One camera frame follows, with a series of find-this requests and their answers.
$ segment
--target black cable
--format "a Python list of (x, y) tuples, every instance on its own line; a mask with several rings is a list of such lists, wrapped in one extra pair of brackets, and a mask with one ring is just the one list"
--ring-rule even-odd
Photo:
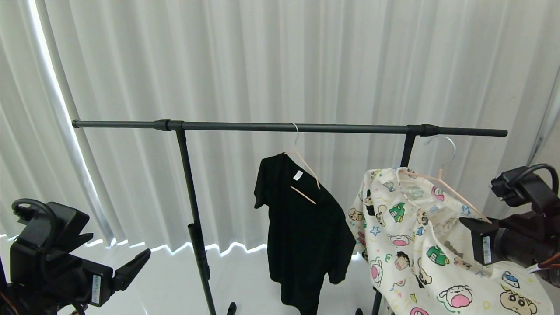
[(517, 176), (513, 177), (512, 179), (508, 180), (506, 183), (506, 187), (511, 189), (513, 186), (515, 186), (520, 180), (523, 179), (523, 177), (531, 174), (532, 172), (538, 170), (538, 169), (548, 169), (548, 171), (550, 172), (550, 176), (552, 177), (552, 191), (555, 194), (558, 194), (558, 172), (556, 172), (556, 169), (550, 165), (550, 164), (546, 164), (546, 163), (541, 163), (541, 164), (535, 164), (533, 166), (528, 167), (526, 170), (524, 170), (523, 172), (519, 173)]
[(43, 211), (47, 215), (47, 217), (49, 217), (49, 221), (50, 221), (49, 235), (47, 235), (46, 237), (45, 244), (43, 245), (43, 252), (41, 252), (41, 259), (40, 259), (40, 269), (41, 269), (41, 273), (43, 274), (43, 278), (45, 279), (45, 282), (56, 293), (56, 295), (59, 295), (65, 300), (65, 302), (72, 305), (76, 309), (79, 315), (86, 315), (82, 306), (77, 301), (67, 297), (64, 290), (60, 290), (58, 288), (56, 282), (50, 276), (48, 270), (46, 269), (46, 255), (50, 251), (51, 247), (53, 246), (54, 238), (56, 237), (55, 233), (58, 230), (57, 215), (46, 204), (30, 198), (22, 198), (14, 201), (12, 203), (12, 210), (14, 211), (14, 213), (17, 213), (20, 210), (20, 205), (22, 204), (35, 206), (41, 209), (41, 211)]

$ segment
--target black metal rack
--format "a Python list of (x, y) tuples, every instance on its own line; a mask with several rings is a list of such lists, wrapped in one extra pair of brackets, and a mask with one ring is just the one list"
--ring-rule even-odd
[[(117, 122), (117, 121), (72, 121), (74, 128), (144, 128), (157, 129), (162, 131), (175, 131), (183, 169), (185, 171), (186, 187), (189, 193), (190, 208), (193, 213), (192, 224), (188, 225), (189, 234), (193, 243), (194, 257), (197, 260), (200, 280), (206, 296), (210, 315), (216, 315), (216, 308), (210, 290), (210, 267), (206, 258), (202, 227), (200, 225), (200, 214), (198, 212), (197, 197), (194, 191), (193, 172), (190, 167), (189, 151), (186, 145), (186, 130), (223, 130), (223, 131), (275, 131), (275, 132), (294, 132), (293, 124), (290, 123), (226, 123), (226, 122), (185, 122), (162, 119), (153, 122)], [(461, 136), (490, 136), (505, 137), (507, 130), (502, 129), (481, 129), (481, 128), (447, 128), (438, 127), (430, 124), (410, 124), (406, 126), (373, 126), (359, 124), (297, 124), (300, 132), (331, 132), (331, 133), (384, 133), (406, 135), (404, 140), (403, 156), (400, 166), (408, 166), (414, 140), (417, 136), (435, 135), (461, 135)], [(377, 315), (381, 304), (381, 294), (375, 294), (372, 315)], [(234, 315), (237, 306), (234, 302), (230, 304), (227, 315)], [(363, 314), (361, 309), (356, 311), (356, 315)]]

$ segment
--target black rack foot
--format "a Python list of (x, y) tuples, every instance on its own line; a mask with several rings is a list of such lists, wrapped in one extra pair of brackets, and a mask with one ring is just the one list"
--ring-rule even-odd
[(227, 315), (234, 315), (237, 312), (237, 305), (235, 302), (231, 302), (230, 307), (227, 308)]

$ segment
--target camera mounted on robot arm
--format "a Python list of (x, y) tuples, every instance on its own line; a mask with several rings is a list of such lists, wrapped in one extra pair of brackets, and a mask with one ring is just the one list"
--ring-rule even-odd
[[(547, 169), (552, 189), (534, 173)], [(510, 207), (531, 203), (531, 211), (487, 223), (462, 217), (471, 231), (474, 259), (483, 266), (512, 261), (560, 288), (560, 198), (558, 173), (548, 164), (522, 166), (491, 180), (492, 192)]]
[(52, 315), (67, 305), (83, 315), (128, 288), (150, 258), (146, 249), (117, 269), (69, 254), (93, 238), (80, 234), (89, 216), (56, 202), (19, 199), (14, 214), (25, 228), (10, 247), (10, 283), (0, 261), (0, 315)]

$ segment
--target white clothing tag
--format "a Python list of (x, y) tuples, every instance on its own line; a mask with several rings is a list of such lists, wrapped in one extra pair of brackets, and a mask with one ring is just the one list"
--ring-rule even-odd
[(302, 176), (303, 174), (304, 174), (304, 173), (303, 173), (302, 171), (299, 170), (299, 171), (297, 171), (296, 175), (295, 175), (293, 178), (294, 178), (295, 180), (298, 180), (298, 179), (301, 178), (301, 176)]
[(530, 266), (530, 267), (527, 267), (525, 270), (526, 270), (528, 273), (532, 274), (533, 272), (536, 272), (536, 271), (539, 271), (539, 270), (543, 270), (543, 269), (539, 268), (539, 264), (536, 263), (536, 264), (534, 264), (534, 265), (532, 265), (532, 266)]
[(490, 249), (490, 237), (482, 238), (482, 250), (484, 252), (484, 264), (487, 265), (492, 262), (492, 252)]

